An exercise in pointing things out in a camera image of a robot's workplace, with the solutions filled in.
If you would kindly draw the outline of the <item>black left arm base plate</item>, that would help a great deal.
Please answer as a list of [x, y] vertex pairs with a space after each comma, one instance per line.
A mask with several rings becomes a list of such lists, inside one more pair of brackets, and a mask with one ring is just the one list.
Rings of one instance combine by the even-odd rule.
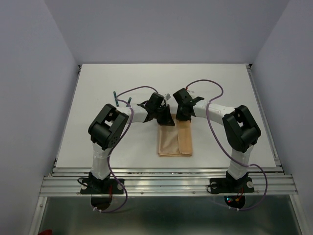
[[101, 183], [90, 182], [89, 178], [80, 177], [77, 179], [80, 184], [80, 193], [82, 195], [122, 195], [124, 193], [123, 187], [112, 178], [105, 179]]

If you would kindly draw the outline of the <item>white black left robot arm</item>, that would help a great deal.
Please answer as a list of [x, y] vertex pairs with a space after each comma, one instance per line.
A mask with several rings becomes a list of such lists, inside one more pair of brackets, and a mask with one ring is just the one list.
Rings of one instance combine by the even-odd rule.
[[148, 101], [133, 107], [116, 108], [106, 104], [88, 128], [93, 146], [93, 162], [88, 179], [98, 193], [109, 187], [111, 170], [109, 160], [112, 150], [125, 135], [123, 130], [132, 123], [146, 123], [155, 119], [160, 126], [174, 126], [169, 94], [153, 93]]

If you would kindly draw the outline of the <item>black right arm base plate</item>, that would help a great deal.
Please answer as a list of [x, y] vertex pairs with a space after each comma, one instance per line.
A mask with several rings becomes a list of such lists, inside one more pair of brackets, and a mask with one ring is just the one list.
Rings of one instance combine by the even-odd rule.
[[230, 178], [211, 178], [209, 179], [209, 185], [206, 187], [206, 190], [213, 195], [220, 193], [236, 194], [238, 192], [253, 193], [255, 191], [250, 177], [240, 180]]

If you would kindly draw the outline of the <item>beige cloth napkin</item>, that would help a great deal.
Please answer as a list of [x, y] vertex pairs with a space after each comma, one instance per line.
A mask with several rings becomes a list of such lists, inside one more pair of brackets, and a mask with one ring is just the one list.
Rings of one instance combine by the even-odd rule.
[[157, 153], [160, 157], [191, 157], [191, 122], [179, 121], [171, 114], [174, 126], [158, 126]]

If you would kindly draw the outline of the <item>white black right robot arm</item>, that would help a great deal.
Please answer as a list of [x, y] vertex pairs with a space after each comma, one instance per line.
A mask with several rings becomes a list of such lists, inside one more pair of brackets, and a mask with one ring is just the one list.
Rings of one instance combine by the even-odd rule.
[[[203, 97], [192, 97], [185, 89], [173, 94], [178, 104], [176, 119], [190, 121], [191, 117], [205, 118], [209, 128], [221, 150], [230, 158], [226, 172], [225, 185], [230, 191], [236, 191], [243, 185], [242, 179], [247, 177], [248, 162], [254, 145], [261, 136], [261, 130], [249, 108], [245, 105], [227, 107], [214, 104]], [[228, 144], [231, 147], [229, 155], [215, 134], [212, 122], [224, 127]]]

